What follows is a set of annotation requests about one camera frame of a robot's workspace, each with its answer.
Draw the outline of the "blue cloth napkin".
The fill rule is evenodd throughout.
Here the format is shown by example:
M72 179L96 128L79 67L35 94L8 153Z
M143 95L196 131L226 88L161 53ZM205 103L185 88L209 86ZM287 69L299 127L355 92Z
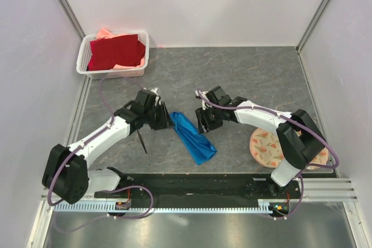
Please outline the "blue cloth napkin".
M199 134L196 126L184 114L172 112L170 117L174 123L173 128L176 134L197 165L209 161L217 153L217 149L210 140Z

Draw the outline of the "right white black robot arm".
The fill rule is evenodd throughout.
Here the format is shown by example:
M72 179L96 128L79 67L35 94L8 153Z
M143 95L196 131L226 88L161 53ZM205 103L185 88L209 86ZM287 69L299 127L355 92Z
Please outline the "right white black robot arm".
M322 133L304 110L281 112L242 97L229 103L213 103L203 98L202 103L203 106L195 111L201 134L220 128L224 121L233 121L261 128L278 137L284 158L266 183L267 193L271 197L281 197L287 191L287 184L305 170L323 149L331 151Z

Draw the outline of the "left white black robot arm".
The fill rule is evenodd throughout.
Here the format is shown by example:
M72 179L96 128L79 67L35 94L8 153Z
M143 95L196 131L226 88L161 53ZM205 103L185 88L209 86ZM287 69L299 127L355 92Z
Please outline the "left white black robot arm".
M148 105L128 102L85 138L69 146L55 145L49 153L42 177L43 186L48 188L48 204L56 206L63 201L74 204L96 181L102 181L114 197L123 197L128 187L118 174L93 174L88 168L110 147L139 131L144 125L155 131L174 127L164 102Z

